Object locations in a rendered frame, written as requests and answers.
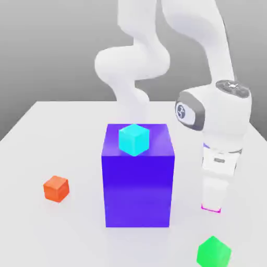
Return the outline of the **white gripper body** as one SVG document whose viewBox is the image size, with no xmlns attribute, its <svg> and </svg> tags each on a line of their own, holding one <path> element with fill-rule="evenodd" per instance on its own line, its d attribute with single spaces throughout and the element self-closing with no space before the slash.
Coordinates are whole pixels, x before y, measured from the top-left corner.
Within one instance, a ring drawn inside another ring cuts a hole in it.
<svg viewBox="0 0 267 267">
<path fill-rule="evenodd" d="M 221 209 L 226 196 L 228 182 L 213 177 L 204 177 L 202 188 L 202 209 Z"/>
</svg>

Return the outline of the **small magenta cube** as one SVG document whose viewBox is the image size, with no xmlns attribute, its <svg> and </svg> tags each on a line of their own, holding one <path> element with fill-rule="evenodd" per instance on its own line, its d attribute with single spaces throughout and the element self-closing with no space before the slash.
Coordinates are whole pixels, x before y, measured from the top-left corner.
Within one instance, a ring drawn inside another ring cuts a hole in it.
<svg viewBox="0 0 267 267">
<path fill-rule="evenodd" d="M 205 208 L 205 207 L 203 206 L 203 204 L 202 204 L 202 205 L 201 205 L 201 209 L 206 210 L 206 211 L 209 211 L 209 212 L 221 213 L 221 209 L 222 209 L 222 208 L 219 208 L 218 210 L 212 210 L 212 209 Z"/>
</svg>

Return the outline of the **small green cube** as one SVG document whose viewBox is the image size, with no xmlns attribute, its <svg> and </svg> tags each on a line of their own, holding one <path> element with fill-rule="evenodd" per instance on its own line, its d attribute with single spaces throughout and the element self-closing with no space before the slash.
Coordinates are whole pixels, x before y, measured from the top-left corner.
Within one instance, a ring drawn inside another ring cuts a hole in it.
<svg viewBox="0 0 267 267">
<path fill-rule="evenodd" d="M 197 263 L 201 267 L 227 267 L 232 250 L 215 236 L 211 236 L 198 248 Z"/>
</svg>

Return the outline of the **small cyan cube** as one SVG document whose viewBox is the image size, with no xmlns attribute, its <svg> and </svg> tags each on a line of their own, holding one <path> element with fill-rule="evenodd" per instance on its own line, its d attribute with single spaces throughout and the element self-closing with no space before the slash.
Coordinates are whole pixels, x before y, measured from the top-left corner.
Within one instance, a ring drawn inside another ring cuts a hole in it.
<svg viewBox="0 0 267 267">
<path fill-rule="evenodd" d="M 123 152 L 138 156 L 150 147 L 150 131 L 137 124 L 131 124 L 118 131 L 118 146 Z"/>
</svg>

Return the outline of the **small orange cube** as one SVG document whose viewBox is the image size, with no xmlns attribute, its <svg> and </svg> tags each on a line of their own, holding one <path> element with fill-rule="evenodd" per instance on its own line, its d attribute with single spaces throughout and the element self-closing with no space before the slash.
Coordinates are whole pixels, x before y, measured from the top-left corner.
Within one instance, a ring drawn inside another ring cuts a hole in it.
<svg viewBox="0 0 267 267">
<path fill-rule="evenodd" d="M 46 199 L 60 203 L 69 194 L 68 179 L 52 176 L 43 184 Z"/>
</svg>

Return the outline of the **large blue box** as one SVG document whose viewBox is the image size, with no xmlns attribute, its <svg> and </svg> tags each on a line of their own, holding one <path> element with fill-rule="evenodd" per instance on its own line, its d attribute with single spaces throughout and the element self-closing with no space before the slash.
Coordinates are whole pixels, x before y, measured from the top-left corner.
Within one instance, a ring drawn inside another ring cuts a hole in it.
<svg viewBox="0 0 267 267">
<path fill-rule="evenodd" d="M 175 153 L 166 124 L 144 124 L 150 147 L 138 156 L 119 149 L 124 124 L 108 124 L 102 160 L 106 227 L 169 227 Z"/>
</svg>

